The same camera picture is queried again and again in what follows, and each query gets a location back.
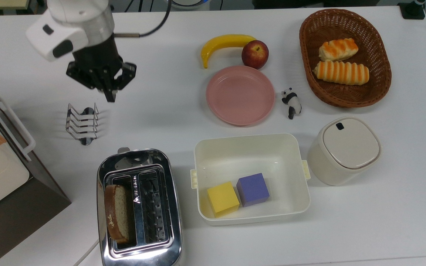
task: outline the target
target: container handle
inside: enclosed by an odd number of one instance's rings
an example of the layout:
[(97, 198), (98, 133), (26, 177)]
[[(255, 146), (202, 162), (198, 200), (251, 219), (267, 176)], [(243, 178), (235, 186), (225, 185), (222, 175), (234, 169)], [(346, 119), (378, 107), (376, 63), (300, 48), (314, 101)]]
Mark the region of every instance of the container handle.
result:
[(192, 189), (198, 188), (198, 178), (196, 177), (196, 170), (190, 170), (190, 179), (192, 182)]
[(26, 160), (30, 161), (31, 159), (29, 158), (29, 153), (36, 147), (36, 143), (35, 143), (36, 141), (34, 140), (34, 138), (32, 138), (31, 134), (26, 129), (26, 127), (22, 124), (21, 120), (19, 120), (19, 118), (17, 117), (17, 115), (14, 113), (14, 111), (9, 107), (9, 105), (6, 104), (5, 101), (3, 101), (2, 98), (0, 98), (0, 103), (2, 103), (2, 105), (6, 108), (6, 112), (5, 113), (15, 123), (15, 127), (21, 133), (22, 138), (24, 138), (24, 140), (27, 141), (27, 143), (28, 143), (27, 146), (24, 147), (24, 148), (22, 147), (22, 145), (16, 140), (16, 138), (14, 137), (14, 135), (6, 127), (4, 121), (0, 117), (0, 123), (1, 123), (1, 125), (3, 126), (3, 128), (5, 128), (5, 130), (7, 131), (7, 134), (12, 138), (12, 140), (15, 143), (15, 145), (20, 150), (20, 152), (22, 153), (22, 155), (24, 155), (24, 157), (26, 158)]
[(302, 160), (302, 167), (303, 167), (303, 173), (305, 174), (305, 179), (310, 179), (310, 170), (308, 169), (308, 162), (307, 160)]

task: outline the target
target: white canister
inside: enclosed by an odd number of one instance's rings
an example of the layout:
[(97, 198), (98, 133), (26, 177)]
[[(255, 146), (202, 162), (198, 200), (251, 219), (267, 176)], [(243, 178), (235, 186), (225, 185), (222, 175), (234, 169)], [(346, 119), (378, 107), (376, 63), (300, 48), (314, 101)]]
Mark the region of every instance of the white canister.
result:
[(369, 126), (347, 116), (320, 130), (307, 160), (323, 183), (341, 185), (374, 165), (381, 153), (381, 143)]

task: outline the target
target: yellow banana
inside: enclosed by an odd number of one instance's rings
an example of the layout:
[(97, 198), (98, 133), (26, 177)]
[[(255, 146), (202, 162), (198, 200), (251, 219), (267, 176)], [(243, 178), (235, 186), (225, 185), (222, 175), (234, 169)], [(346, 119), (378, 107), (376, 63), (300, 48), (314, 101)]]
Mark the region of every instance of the yellow banana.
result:
[(226, 34), (214, 37), (206, 42), (202, 48), (201, 57), (203, 60), (203, 67), (208, 68), (208, 59), (214, 51), (225, 47), (244, 47), (255, 39), (256, 38), (253, 36), (242, 34)]

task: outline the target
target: toaster logo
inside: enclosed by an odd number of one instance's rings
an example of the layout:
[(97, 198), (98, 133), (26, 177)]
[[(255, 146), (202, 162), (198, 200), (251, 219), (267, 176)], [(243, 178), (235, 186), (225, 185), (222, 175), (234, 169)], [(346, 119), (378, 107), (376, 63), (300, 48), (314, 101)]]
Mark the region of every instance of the toaster logo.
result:
[(139, 189), (137, 184), (137, 175), (132, 177), (132, 190), (134, 191), (134, 198), (132, 201), (136, 203), (141, 203), (141, 197), (139, 197)]

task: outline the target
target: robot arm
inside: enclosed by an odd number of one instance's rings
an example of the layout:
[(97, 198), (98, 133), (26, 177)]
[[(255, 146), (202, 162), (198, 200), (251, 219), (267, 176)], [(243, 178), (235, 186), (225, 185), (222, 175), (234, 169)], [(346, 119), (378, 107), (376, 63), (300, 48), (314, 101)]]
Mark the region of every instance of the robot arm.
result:
[(117, 91), (135, 77), (136, 65), (123, 62), (117, 52), (108, 0), (47, 2), (48, 10), (26, 31), (32, 46), (49, 61), (72, 52), (75, 61), (67, 75), (114, 102)]

